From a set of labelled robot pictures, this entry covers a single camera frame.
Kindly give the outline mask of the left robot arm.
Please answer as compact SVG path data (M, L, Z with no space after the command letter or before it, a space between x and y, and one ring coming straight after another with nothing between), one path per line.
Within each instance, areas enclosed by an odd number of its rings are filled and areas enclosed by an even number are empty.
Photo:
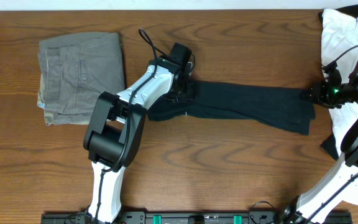
M139 150L148 110L165 95L186 96L194 66L189 60L153 59L130 87L98 97L83 140L94 174L86 211L91 223L118 217L124 173Z

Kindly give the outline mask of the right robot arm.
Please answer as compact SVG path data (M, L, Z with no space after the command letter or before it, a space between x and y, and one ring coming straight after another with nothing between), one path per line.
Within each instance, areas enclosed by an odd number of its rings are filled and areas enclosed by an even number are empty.
M341 142L333 168L294 207L280 216L282 223L322 223L332 209L346 201L358 205L358 119Z

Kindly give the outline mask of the black t-shirt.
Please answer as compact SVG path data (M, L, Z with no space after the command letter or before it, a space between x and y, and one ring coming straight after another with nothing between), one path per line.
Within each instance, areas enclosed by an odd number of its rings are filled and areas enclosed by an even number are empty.
M253 119L285 131L309 135L316 118L312 103L301 99L302 89L193 82L194 98L159 98L148 110L151 121L177 116L208 119Z

